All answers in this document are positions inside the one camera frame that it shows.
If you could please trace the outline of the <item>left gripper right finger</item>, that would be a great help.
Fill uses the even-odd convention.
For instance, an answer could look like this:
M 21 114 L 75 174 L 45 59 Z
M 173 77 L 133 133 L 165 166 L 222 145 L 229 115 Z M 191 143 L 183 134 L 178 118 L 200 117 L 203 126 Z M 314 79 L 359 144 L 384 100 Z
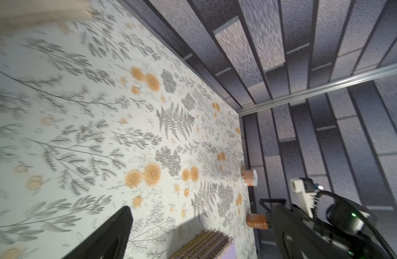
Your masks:
M 321 235 L 318 220 L 279 204 L 273 210 L 270 224 L 284 259 L 334 258 L 334 249 Z

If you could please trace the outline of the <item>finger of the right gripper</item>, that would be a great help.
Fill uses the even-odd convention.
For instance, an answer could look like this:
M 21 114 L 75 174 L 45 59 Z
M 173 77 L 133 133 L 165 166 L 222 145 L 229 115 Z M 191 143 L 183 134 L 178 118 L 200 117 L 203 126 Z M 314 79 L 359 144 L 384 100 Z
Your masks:
M 272 212 L 271 208 L 275 204 L 286 205 L 287 200 L 280 198 L 280 199 L 260 199 L 259 204 L 266 210 L 266 212 Z

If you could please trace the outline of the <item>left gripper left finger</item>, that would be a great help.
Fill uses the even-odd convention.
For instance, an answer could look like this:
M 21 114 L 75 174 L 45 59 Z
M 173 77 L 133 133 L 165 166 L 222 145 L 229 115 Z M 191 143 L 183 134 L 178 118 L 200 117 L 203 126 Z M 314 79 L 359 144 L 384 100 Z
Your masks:
M 64 259 L 123 259 L 132 225 L 131 209 L 124 206 Z

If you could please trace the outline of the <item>purple calendar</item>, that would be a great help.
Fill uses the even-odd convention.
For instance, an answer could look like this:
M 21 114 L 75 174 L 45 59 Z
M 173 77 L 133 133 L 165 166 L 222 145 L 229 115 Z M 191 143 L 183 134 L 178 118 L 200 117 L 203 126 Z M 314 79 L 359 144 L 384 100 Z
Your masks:
M 236 259 L 235 240 L 225 233 L 206 230 L 177 250 L 170 259 Z

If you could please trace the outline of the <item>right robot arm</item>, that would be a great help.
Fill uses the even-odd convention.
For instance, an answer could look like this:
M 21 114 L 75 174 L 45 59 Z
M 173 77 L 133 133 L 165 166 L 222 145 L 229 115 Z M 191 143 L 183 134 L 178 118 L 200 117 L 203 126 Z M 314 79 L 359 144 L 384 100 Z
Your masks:
M 363 207 L 340 195 L 320 191 L 312 215 L 285 199 L 260 199 L 284 259 L 395 259 L 396 253 Z

